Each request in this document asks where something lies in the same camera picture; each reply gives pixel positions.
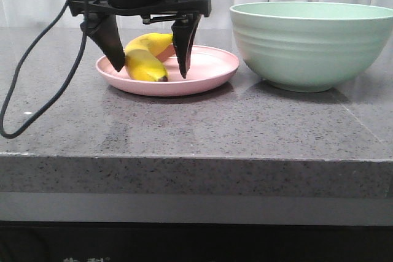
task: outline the black cable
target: black cable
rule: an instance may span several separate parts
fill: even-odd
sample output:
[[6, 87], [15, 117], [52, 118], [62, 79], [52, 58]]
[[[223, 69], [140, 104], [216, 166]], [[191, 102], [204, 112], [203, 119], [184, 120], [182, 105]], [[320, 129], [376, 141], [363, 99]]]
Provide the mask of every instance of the black cable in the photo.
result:
[[25, 62], [25, 59], [28, 57], [32, 49], [36, 46], [36, 44], [41, 40], [41, 38], [59, 21], [59, 19], [63, 16], [64, 12], [67, 9], [69, 0], [66, 0], [63, 8], [60, 10], [60, 13], [56, 16], [56, 18], [51, 22], [51, 24], [48, 25], [36, 38], [35, 40], [31, 43], [31, 45], [28, 47], [26, 52], [23, 54], [22, 58], [20, 59], [19, 63], [17, 64], [17, 67], [15, 68], [14, 76], [12, 78], [12, 82], [10, 85], [10, 88], [8, 90], [7, 96], [4, 100], [4, 103], [1, 108], [0, 112], [0, 134], [8, 139], [15, 138], [19, 136], [24, 130], [26, 130], [35, 120], [37, 120], [51, 105], [53, 105], [57, 99], [64, 93], [64, 91], [67, 89], [67, 86], [71, 82], [72, 77], [74, 76], [78, 65], [82, 59], [82, 56], [85, 51], [85, 46], [86, 46], [86, 41], [87, 41], [87, 20], [88, 20], [88, 0], [84, 0], [84, 27], [82, 28], [83, 34], [82, 34], [82, 40], [80, 42], [80, 47], [78, 51], [78, 55], [75, 58], [75, 62], [72, 65], [71, 70], [69, 71], [69, 74], [66, 78], [66, 80], [63, 82], [62, 86], [60, 89], [56, 92], [56, 94], [49, 99], [49, 101], [44, 104], [35, 114], [33, 114], [27, 121], [22, 124], [21, 127], [19, 127], [14, 133], [6, 133], [4, 131], [4, 116], [6, 114], [7, 106], [8, 103], [11, 99], [12, 93], [14, 92], [18, 75], [20, 72], [20, 69], [22, 67], [22, 64]]

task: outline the yellow banana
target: yellow banana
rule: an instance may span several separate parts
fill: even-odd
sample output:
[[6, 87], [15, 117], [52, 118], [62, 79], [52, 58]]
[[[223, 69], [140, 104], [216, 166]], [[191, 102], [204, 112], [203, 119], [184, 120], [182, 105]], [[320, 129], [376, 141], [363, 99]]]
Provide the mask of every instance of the yellow banana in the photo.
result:
[[156, 58], [172, 43], [173, 34], [149, 33], [131, 40], [124, 49], [128, 75], [135, 80], [168, 81], [163, 63]]

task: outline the pink plate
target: pink plate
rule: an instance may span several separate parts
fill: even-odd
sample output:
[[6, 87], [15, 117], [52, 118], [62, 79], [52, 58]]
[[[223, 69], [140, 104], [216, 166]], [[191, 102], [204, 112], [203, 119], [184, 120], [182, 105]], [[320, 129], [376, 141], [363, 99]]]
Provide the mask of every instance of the pink plate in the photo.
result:
[[147, 82], [129, 78], [125, 68], [117, 72], [106, 58], [96, 62], [98, 72], [107, 82], [120, 90], [147, 96], [183, 96], [216, 88], [228, 81], [239, 67], [236, 55], [214, 47], [194, 45], [187, 78], [179, 72], [176, 55], [165, 60], [167, 82]]

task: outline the granite countertop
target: granite countertop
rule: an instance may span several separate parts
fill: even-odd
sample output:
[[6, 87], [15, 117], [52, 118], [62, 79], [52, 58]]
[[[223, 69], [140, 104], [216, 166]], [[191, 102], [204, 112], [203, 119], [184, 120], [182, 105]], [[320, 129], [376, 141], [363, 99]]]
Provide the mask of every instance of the granite countertop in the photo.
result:
[[[145, 28], [121, 30], [122, 42]], [[38, 32], [0, 28], [1, 101]], [[79, 42], [78, 29], [56, 28], [33, 51], [8, 131], [59, 88]], [[195, 44], [238, 55], [229, 30], [199, 30]], [[153, 98], [109, 86], [94, 67], [102, 53], [88, 41], [59, 101], [20, 137], [0, 139], [0, 191], [391, 199], [392, 46], [358, 78], [322, 93], [273, 88], [241, 61], [215, 90]]]

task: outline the mint green bowl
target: mint green bowl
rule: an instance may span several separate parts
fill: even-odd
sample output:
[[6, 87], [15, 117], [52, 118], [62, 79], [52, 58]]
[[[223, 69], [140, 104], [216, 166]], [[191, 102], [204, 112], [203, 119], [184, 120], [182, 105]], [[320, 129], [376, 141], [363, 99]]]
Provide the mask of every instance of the mint green bowl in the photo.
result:
[[255, 73], [291, 91], [318, 92], [373, 64], [393, 30], [393, 9], [331, 2], [230, 7], [239, 52]]

